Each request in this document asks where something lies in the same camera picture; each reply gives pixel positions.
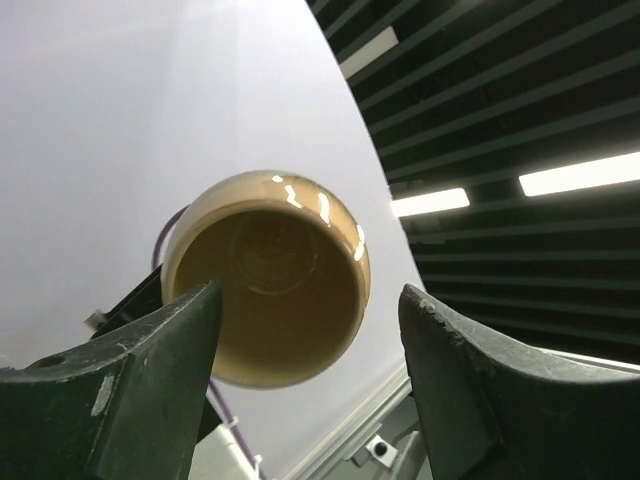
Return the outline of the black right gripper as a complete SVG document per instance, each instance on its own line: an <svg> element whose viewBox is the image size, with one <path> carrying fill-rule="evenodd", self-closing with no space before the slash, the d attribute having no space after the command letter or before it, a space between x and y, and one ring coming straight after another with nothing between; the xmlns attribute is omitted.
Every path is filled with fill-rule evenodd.
<svg viewBox="0 0 640 480"><path fill-rule="evenodd" d="M111 310L96 310L85 320L85 324L93 331L90 339L153 313L162 305L161 268L157 267Z"/></svg>

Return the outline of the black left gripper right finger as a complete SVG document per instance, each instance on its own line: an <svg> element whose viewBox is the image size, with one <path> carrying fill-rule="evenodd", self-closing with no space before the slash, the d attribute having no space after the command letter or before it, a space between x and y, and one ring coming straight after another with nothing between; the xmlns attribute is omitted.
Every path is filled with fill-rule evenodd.
<svg viewBox="0 0 640 480"><path fill-rule="evenodd" d="M436 479L635 479L639 376L515 340L413 285L398 304Z"/></svg>

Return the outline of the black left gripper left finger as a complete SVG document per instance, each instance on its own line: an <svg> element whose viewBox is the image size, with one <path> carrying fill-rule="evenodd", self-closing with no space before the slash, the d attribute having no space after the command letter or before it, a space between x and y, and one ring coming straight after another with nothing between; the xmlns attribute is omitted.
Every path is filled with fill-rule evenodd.
<svg viewBox="0 0 640 480"><path fill-rule="evenodd" d="M221 287L208 282L85 344L2 369L2 478L187 478L221 320Z"/></svg>

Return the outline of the brown ceramic mug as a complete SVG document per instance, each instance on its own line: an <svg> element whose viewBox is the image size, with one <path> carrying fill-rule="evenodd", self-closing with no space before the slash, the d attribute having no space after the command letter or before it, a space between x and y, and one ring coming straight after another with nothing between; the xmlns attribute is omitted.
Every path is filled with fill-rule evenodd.
<svg viewBox="0 0 640 480"><path fill-rule="evenodd" d="M371 291L365 233L309 178L239 173L199 195L166 246L165 302L210 280L223 303L213 375L243 388L293 386L335 364L362 325Z"/></svg>

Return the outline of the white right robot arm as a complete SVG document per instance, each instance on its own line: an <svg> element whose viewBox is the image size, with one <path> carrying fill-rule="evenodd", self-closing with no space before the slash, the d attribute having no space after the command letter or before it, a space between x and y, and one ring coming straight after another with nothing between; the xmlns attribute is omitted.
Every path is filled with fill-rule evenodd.
<svg viewBox="0 0 640 480"><path fill-rule="evenodd" d="M111 310L94 312L85 323L95 338L116 330L162 306L160 269L155 267ZM258 479L260 462L238 439L237 418L224 403L214 383L210 383L193 453L191 479Z"/></svg>

